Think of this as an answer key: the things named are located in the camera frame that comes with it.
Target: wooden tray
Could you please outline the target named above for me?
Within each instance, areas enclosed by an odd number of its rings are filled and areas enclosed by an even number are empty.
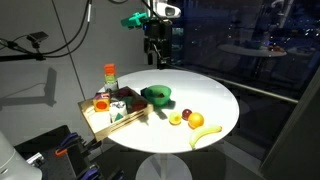
[[[130,89],[129,87],[124,87],[115,93],[117,94],[117,92],[121,92],[121,90],[129,91],[131,97],[133,97],[133,101],[143,101],[146,103],[146,106],[138,111],[132,111],[132,109],[127,108],[128,115],[114,123],[111,123],[109,112],[95,112],[93,98],[78,103],[82,115],[84,116],[97,141],[105,139],[113,132],[128,126],[130,123],[134,122],[134,120],[153,112],[153,105],[134,90]]]

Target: white wall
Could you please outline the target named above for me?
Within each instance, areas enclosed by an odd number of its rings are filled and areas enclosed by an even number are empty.
[[[55,0],[55,3],[67,39],[71,39],[79,27],[85,1]],[[72,54],[85,98],[92,97],[102,87],[103,65],[106,63],[116,64],[118,76],[154,68],[145,65],[143,31],[127,30],[120,25],[122,18],[143,10],[140,1],[128,1],[123,5],[114,5],[107,0],[95,0],[93,3],[95,18],[92,19],[87,39]],[[64,44],[51,0],[2,0],[0,23],[0,37],[9,40],[23,34],[46,32],[49,38],[41,44],[43,52]],[[27,40],[18,42],[30,47]],[[10,54],[15,53],[0,51],[0,56]],[[71,131],[77,131],[85,140],[93,138],[77,106],[83,97],[69,56],[42,62],[27,60],[0,63],[0,98],[37,83],[45,83],[50,67],[57,72],[56,104],[53,107],[26,104],[3,106],[0,110],[0,130],[14,145],[64,124]],[[43,96],[44,86],[39,84],[8,98]]]

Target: green robot part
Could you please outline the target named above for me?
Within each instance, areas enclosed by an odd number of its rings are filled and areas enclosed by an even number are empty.
[[[143,23],[148,22],[147,13],[134,13],[131,17],[121,20],[121,25],[124,27],[132,28],[141,28]]]

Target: box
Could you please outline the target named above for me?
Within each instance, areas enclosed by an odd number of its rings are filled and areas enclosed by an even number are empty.
[[[112,93],[111,99],[123,99],[126,97],[130,97],[130,104],[127,105],[128,115],[114,123],[111,123],[108,111],[96,112],[94,110],[93,99],[78,103],[81,113],[97,141],[107,138],[113,132],[153,112],[153,105],[129,87],[121,88]]]

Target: green bowl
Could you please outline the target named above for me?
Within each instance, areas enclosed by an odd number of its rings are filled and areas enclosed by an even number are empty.
[[[163,85],[150,86],[145,90],[147,100],[158,107],[166,105],[170,99],[170,95],[171,89]]]

